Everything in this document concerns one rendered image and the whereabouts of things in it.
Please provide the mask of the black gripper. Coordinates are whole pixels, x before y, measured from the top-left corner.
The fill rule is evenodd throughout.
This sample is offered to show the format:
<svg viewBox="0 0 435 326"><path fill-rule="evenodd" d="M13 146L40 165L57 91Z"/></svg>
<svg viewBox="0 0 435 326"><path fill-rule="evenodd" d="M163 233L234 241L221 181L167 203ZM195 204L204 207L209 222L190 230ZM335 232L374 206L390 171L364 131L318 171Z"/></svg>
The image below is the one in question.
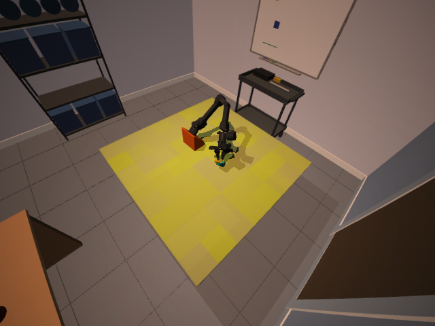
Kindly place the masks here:
<svg viewBox="0 0 435 326"><path fill-rule="evenodd" d="M217 160L219 160L219 158L220 158L220 150L222 150L222 161L223 161L223 159L224 159L224 156L228 153L228 152L233 152L233 149L223 149L223 148L221 148L220 149L220 142L222 141L222 143L227 143L226 142L226 140L222 140L222 139L219 139L218 140L218 146L209 146L209 149L210 150L215 150L214 152L215 152L215 154L216 154L216 157L217 157Z"/></svg>

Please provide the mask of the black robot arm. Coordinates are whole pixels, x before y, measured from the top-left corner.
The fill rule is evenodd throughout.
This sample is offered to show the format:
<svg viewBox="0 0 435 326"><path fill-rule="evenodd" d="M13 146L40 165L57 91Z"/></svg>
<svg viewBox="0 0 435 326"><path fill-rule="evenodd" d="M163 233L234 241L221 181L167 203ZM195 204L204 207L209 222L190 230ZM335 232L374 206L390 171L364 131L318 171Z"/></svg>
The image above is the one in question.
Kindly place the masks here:
<svg viewBox="0 0 435 326"><path fill-rule="evenodd" d="M211 117L211 115L215 112L215 110L222 105L224 105L224 110L223 110L222 121L220 122L220 130L222 130L223 132L218 131L217 134L219 134L219 139L222 140L227 139L229 141L235 141L237 138L236 132L229 130L229 123L228 123L230 104L226 101L226 99L222 94L217 95L214 104L210 106L210 108L202 117L198 118L196 121L193 121L191 123L192 126L188 130L188 132L196 136L198 131L207 125L207 120ZM230 149L231 146L232 146L231 143L226 144L225 142L224 143L222 143L222 141L220 142L220 148Z"/></svg>

